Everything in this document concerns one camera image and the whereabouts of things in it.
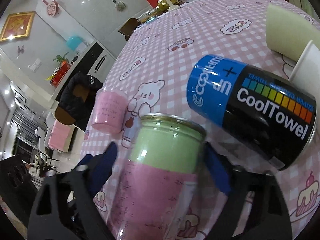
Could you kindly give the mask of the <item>brown chair left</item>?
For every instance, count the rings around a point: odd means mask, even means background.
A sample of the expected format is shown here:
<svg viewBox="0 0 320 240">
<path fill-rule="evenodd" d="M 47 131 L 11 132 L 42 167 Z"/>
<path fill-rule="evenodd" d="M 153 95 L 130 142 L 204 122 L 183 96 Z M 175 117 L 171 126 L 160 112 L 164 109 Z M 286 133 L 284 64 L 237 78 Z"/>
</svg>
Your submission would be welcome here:
<svg viewBox="0 0 320 240">
<path fill-rule="evenodd" d="M 129 18 L 118 32 L 124 35 L 125 40 L 128 41 L 133 31 L 136 30 L 138 26 L 140 26 L 140 22 L 137 18 Z"/>
</svg>

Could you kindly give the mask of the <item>blue black CoolTowel can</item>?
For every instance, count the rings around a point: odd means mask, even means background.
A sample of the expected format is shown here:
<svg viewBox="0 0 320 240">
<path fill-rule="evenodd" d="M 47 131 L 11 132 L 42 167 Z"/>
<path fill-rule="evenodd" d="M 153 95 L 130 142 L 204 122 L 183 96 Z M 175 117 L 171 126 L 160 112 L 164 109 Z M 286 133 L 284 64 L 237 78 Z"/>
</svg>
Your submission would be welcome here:
<svg viewBox="0 0 320 240">
<path fill-rule="evenodd" d="M 304 152 L 316 128 L 314 96 L 271 72 L 218 55 L 195 64 L 186 97 L 193 111 L 280 171 Z"/>
</svg>

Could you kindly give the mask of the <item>pink cup lid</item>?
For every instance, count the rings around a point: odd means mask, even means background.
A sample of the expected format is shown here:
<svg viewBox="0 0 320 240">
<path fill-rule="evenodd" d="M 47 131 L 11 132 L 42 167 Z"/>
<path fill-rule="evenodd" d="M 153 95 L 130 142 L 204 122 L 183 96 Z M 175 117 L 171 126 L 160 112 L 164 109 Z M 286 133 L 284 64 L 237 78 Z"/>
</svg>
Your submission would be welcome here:
<svg viewBox="0 0 320 240">
<path fill-rule="evenodd" d="M 120 133 L 128 103 L 122 90 L 103 86 L 96 94 L 92 128 L 103 133 Z"/>
</svg>

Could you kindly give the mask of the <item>red potted plant box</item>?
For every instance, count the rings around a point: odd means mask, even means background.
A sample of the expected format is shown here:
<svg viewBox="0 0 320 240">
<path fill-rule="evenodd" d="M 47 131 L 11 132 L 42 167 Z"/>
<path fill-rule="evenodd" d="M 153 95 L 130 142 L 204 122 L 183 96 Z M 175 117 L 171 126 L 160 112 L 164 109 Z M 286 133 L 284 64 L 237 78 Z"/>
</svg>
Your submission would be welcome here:
<svg viewBox="0 0 320 240">
<path fill-rule="evenodd" d="M 53 59 L 54 62 L 58 63 L 58 67 L 53 71 L 52 75 L 46 79 L 53 87 L 57 87 L 59 85 L 62 78 L 71 68 L 71 64 L 66 57 L 68 53 L 69 52 L 66 52 L 63 55 L 56 55 L 56 57 Z"/>
</svg>

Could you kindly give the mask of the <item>gold red framed calligraphy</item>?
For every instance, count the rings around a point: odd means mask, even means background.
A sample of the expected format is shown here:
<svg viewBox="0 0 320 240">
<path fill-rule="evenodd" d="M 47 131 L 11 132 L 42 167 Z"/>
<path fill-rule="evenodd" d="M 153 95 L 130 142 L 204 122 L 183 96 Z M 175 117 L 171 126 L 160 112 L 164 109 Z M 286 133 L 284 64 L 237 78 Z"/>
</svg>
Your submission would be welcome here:
<svg viewBox="0 0 320 240">
<path fill-rule="evenodd" d="M 28 37 L 35 14 L 34 11 L 10 14 L 1 31 L 1 42 Z"/>
</svg>

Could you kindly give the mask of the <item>pink sofa cloth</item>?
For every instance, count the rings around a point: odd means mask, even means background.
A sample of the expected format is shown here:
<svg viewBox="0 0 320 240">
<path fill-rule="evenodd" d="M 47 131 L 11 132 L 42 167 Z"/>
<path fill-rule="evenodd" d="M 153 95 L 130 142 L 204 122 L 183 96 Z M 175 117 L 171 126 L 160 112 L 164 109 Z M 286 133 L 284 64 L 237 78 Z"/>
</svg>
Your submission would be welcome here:
<svg viewBox="0 0 320 240">
<path fill-rule="evenodd" d="M 73 126 L 67 126 L 55 120 L 48 140 L 49 148 L 63 153 L 68 152 L 73 131 Z"/>
</svg>

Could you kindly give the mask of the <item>black jacket on chair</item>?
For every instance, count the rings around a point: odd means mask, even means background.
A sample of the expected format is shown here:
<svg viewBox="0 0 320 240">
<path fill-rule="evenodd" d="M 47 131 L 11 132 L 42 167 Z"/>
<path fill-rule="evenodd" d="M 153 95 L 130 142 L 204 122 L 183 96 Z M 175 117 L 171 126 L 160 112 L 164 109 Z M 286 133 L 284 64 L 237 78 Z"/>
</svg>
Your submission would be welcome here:
<svg viewBox="0 0 320 240">
<path fill-rule="evenodd" d="M 55 118 L 64 125 L 75 125 L 85 131 L 89 122 L 95 97 L 103 86 L 96 77 L 77 72 L 64 88 Z"/>
</svg>

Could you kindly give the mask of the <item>pink green clear cup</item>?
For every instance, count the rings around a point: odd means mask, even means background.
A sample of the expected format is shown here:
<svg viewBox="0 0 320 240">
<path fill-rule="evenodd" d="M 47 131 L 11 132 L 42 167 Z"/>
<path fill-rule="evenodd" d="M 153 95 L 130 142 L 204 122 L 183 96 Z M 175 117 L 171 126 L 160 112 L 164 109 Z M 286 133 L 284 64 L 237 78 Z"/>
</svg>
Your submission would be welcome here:
<svg viewBox="0 0 320 240">
<path fill-rule="evenodd" d="M 115 239 L 175 239 L 197 187 L 205 129 L 179 116 L 141 117 L 108 227 Z"/>
</svg>

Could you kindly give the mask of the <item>light blue humidifier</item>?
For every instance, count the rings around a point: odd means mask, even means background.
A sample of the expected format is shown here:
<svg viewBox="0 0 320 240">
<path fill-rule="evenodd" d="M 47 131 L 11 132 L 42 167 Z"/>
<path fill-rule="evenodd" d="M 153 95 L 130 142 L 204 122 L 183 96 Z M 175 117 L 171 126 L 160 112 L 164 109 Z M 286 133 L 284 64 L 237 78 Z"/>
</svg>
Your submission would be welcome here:
<svg viewBox="0 0 320 240">
<path fill-rule="evenodd" d="M 70 36 L 66 41 L 67 47 L 70 48 L 72 51 L 75 51 L 81 43 L 82 39 L 78 36 Z"/>
</svg>

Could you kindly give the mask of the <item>pale green cup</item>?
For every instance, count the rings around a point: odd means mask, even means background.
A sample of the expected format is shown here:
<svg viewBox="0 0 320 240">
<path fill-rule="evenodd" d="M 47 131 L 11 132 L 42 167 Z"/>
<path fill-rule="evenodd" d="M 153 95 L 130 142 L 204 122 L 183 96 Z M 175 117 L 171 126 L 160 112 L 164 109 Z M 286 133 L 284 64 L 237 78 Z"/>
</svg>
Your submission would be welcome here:
<svg viewBox="0 0 320 240">
<path fill-rule="evenodd" d="M 319 23 L 303 12 L 296 13 L 270 3 L 266 11 L 266 43 L 293 61 L 298 61 L 307 44 L 319 48 Z"/>
</svg>

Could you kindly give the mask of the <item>white cabinet counter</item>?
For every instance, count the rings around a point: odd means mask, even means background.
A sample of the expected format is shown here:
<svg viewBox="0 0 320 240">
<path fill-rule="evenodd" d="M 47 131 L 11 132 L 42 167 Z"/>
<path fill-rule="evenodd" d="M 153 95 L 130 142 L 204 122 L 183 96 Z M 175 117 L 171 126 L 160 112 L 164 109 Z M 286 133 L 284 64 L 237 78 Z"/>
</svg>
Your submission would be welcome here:
<svg viewBox="0 0 320 240">
<path fill-rule="evenodd" d="M 104 83 L 115 61 L 116 57 L 99 41 L 94 40 L 90 43 L 57 85 L 50 102 L 50 111 L 57 108 L 64 88 L 77 72 L 89 74 Z"/>
</svg>

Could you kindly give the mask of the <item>white paper cup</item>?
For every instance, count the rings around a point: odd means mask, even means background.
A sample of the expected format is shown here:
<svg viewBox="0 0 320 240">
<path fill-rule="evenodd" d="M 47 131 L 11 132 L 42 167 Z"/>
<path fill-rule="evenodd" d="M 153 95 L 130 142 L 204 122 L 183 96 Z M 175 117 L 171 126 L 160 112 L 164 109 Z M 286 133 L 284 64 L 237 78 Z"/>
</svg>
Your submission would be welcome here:
<svg viewBox="0 0 320 240">
<path fill-rule="evenodd" d="M 313 95 L 319 105 L 320 94 L 320 51 L 310 40 L 298 59 L 289 81 L 296 87 Z"/>
</svg>

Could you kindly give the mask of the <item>round pink wall ornament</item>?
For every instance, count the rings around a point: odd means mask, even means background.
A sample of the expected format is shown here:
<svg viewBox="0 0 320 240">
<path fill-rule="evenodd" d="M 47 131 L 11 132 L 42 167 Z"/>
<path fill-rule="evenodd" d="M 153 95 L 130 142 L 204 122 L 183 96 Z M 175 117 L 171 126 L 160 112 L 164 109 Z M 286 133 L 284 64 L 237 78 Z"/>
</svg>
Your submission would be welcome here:
<svg viewBox="0 0 320 240">
<path fill-rule="evenodd" d="M 59 5 L 56 1 L 47 2 L 46 0 L 42 0 L 43 3 L 46 5 L 46 12 L 47 15 L 50 17 L 54 17 L 57 14 Z"/>
</svg>

